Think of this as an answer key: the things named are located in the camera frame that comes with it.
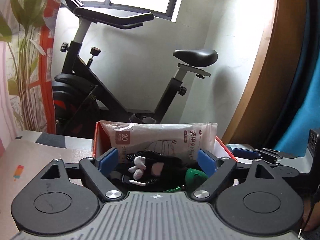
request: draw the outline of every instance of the white wall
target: white wall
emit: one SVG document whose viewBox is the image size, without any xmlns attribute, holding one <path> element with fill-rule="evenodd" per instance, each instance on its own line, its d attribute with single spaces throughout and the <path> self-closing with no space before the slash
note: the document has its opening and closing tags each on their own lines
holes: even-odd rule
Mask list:
<svg viewBox="0 0 320 240">
<path fill-rule="evenodd" d="M 101 49 L 92 63 L 93 72 L 125 107 L 152 111 L 177 70 L 179 60 L 172 53 L 176 49 L 204 47 L 216 4 L 217 0 L 182 0 L 175 23 L 155 18 L 133 30 L 92 24 L 80 56 L 87 61 L 92 46 Z M 54 38 L 52 78 L 60 73 L 66 55 L 60 52 L 60 46 L 72 40 L 77 28 L 77 17 L 61 8 Z M 179 122 L 193 79 L 190 73 L 185 77 L 183 85 L 188 92 L 183 97 L 176 96 L 164 123 Z"/>
<path fill-rule="evenodd" d="M 218 61 L 205 68 L 210 78 L 193 82 L 181 123 L 216 122 L 225 132 L 247 84 L 272 0 L 216 0 L 205 48 Z"/>
</svg>

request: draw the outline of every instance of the red label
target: red label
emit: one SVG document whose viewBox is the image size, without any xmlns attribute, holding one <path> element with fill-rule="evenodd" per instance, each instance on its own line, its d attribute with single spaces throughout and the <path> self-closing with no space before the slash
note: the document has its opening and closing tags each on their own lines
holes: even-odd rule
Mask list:
<svg viewBox="0 0 320 240">
<path fill-rule="evenodd" d="M 130 144 L 130 131 L 116 131 L 116 144 Z"/>
<path fill-rule="evenodd" d="M 184 143 L 188 142 L 188 133 L 186 130 L 184 130 Z"/>
</svg>

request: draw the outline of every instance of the exercise bike seat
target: exercise bike seat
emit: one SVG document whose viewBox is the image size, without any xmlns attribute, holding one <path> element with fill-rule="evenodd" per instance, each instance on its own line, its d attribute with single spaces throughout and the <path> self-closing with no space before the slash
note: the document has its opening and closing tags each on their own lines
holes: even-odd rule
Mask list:
<svg viewBox="0 0 320 240">
<path fill-rule="evenodd" d="M 173 55 L 194 67 L 207 67 L 218 60 L 218 54 L 213 49 L 178 49 Z"/>
</svg>

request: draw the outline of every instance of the silver bolt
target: silver bolt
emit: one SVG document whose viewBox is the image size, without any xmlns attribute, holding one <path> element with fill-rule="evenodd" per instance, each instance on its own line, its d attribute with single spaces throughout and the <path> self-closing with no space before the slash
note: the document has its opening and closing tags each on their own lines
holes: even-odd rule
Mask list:
<svg viewBox="0 0 320 240">
<path fill-rule="evenodd" d="M 119 190 L 109 190 L 107 193 L 106 193 L 106 197 L 108 198 L 119 198 L 121 197 L 121 192 Z"/>
<path fill-rule="evenodd" d="M 197 190 L 193 193 L 193 195 L 197 198 L 206 198 L 209 197 L 209 192 L 206 190 Z"/>
</svg>

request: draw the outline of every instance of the gray ridged plate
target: gray ridged plate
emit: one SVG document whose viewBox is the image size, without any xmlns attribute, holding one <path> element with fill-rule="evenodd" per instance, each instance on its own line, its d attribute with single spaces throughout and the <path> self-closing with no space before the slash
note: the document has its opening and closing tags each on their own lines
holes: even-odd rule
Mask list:
<svg viewBox="0 0 320 240">
<path fill-rule="evenodd" d="M 20 232 L 12 240 L 254 240 L 224 225 L 209 204 L 184 192 L 130 192 L 120 202 L 105 203 L 98 216 L 76 232 L 33 236 Z M 263 240 L 297 240 L 294 233 Z"/>
</svg>

